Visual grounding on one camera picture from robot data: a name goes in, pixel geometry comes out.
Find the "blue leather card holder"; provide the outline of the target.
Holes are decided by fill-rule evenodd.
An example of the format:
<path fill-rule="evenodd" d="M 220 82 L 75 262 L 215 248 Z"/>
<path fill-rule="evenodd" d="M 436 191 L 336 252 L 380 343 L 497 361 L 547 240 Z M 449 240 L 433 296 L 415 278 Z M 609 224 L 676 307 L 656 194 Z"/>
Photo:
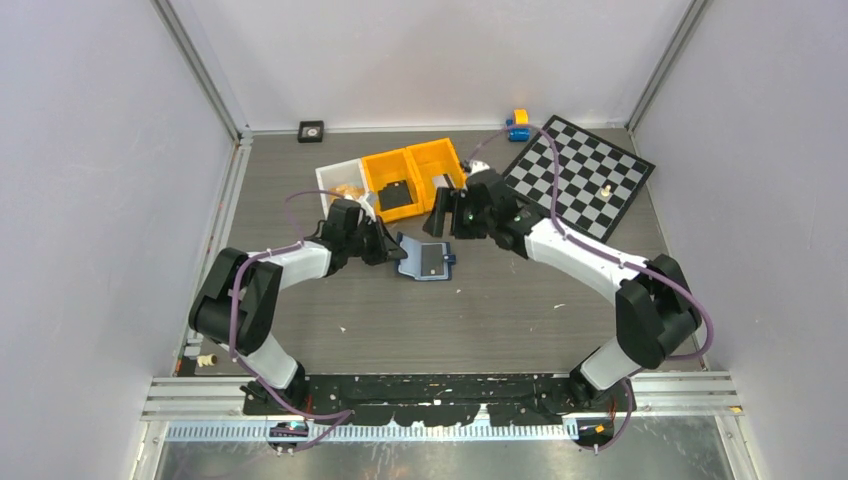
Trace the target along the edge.
<path fill-rule="evenodd" d="M 456 255 L 449 242 L 422 242 L 402 232 L 397 233 L 396 241 L 406 252 L 406 257 L 395 263 L 398 274 L 420 282 L 452 278 Z"/>

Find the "dark credit card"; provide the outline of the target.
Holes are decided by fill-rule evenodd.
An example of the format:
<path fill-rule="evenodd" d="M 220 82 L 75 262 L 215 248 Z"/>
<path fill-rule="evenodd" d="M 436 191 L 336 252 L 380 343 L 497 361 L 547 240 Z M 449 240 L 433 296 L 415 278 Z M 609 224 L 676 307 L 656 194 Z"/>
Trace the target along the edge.
<path fill-rule="evenodd" d="M 445 250 L 442 243 L 426 243 L 421 247 L 421 275 L 425 278 L 445 275 Z"/>

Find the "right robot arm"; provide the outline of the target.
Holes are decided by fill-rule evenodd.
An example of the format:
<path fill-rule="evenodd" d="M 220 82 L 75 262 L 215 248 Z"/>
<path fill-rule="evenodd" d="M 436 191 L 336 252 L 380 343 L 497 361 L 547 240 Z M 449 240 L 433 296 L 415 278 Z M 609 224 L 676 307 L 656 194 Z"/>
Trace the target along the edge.
<path fill-rule="evenodd" d="M 496 171 L 469 176 L 464 187 L 440 186 L 424 231 L 457 239 L 492 239 L 499 248 L 551 266 L 608 300 L 615 334 L 569 374 L 571 397 L 596 410 L 611 387 L 640 369 L 655 369 L 704 319 L 679 263 L 661 254 L 630 255 L 565 226 L 527 203 Z"/>

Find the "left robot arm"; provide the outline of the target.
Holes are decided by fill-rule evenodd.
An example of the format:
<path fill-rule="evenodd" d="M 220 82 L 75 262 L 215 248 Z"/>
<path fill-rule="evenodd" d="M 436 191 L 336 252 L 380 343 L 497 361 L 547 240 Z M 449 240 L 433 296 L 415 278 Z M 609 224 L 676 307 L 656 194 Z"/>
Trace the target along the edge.
<path fill-rule="evenodd" d="M 307 398 L 302 364 L 271 332 L 280 291 L 338 272 L 352 258 L 369 266 L 403 260 L 407 253 L 383 220 L 354 200 L 337 199 L 315 232 L 289 247 L 248 253 L 227 247 L 214 259 L 189 311 L 195 332 L 221 345 L 270 387 L 280 412 L 298 412 Z"/>

